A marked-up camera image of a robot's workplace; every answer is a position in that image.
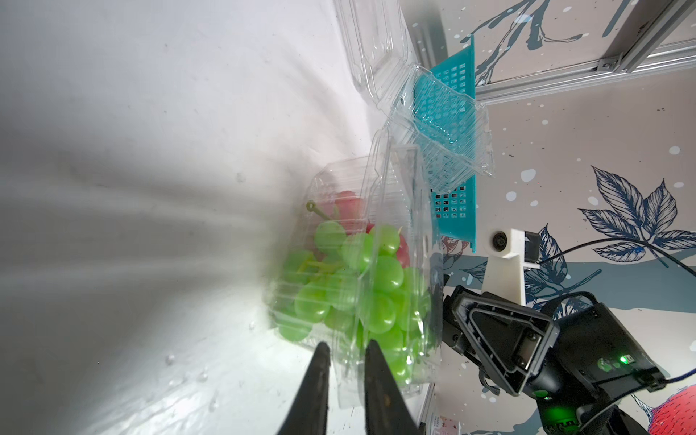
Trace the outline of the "red grape bunch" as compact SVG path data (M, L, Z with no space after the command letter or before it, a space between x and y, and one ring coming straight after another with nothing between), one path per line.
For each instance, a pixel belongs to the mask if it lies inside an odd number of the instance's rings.
M395 257L402 268L411 266L409 247L401 228L389 224L363 223L364 200L351 190L335 194L333 199L321 201L317 208L330 220L337 220L346 235L371 235L377 238L378 252Z

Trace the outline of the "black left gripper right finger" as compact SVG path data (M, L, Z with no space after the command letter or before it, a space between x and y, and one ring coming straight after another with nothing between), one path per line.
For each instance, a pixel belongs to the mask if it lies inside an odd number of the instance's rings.
M420 434L375 340L365 350L364 409L367 434Z

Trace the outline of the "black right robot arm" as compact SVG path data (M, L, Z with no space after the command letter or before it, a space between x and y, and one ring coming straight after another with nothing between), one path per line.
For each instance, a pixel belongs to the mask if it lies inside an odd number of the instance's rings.
M444 299L442 342L478 367L489 393L534 400L547 434L639 434L619 402L695 375L667 376L589 292L535 310L457 286Z

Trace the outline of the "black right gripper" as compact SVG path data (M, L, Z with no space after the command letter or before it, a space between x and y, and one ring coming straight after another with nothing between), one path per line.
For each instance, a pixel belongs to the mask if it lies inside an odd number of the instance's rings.
M549 315L489 292L457 286L443 301L442 342L478 367L483 388L551 402L564 369L553 347L560 328Z

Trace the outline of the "clear clamshell container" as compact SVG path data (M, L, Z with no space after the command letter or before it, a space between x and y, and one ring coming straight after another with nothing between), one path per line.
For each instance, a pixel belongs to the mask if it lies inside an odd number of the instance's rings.
M456 85L466 70L438 78L417 61L396 1L337 1L337 19L353 83L407 144L419 145L433 190L492 176L489 116Z
M265 304L281 338L329 345L347 408L364 401L370 342L404 396L436 379L442 279L422 150L413 136L385 127L368 155L331 163L312 179Z

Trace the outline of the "teal plastic basket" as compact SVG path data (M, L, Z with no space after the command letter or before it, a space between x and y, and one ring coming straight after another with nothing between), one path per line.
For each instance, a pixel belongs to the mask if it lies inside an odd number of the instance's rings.
M477 251L477 181L480 110L475 90L475 50L462 50L415 82L414 120L425 136L428 181L440 233Z

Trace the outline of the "green grape bunch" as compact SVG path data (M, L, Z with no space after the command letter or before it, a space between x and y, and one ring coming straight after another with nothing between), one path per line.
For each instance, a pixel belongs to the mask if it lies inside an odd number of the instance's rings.
M406 242L405 229L402 229ZM375 340L400 386L429 382L438 366L429 268L378 252L377 238L346 235L337 220L319 223L308 246L290 251L266 303L279 335L295 344L333 347L339 370L355 376Z

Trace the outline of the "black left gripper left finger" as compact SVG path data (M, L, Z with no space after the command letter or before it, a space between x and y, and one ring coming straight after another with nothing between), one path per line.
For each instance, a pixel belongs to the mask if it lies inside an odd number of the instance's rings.
M330 347L326 342L320 342L295 400L277 432L279 435L326 434L330 366Z

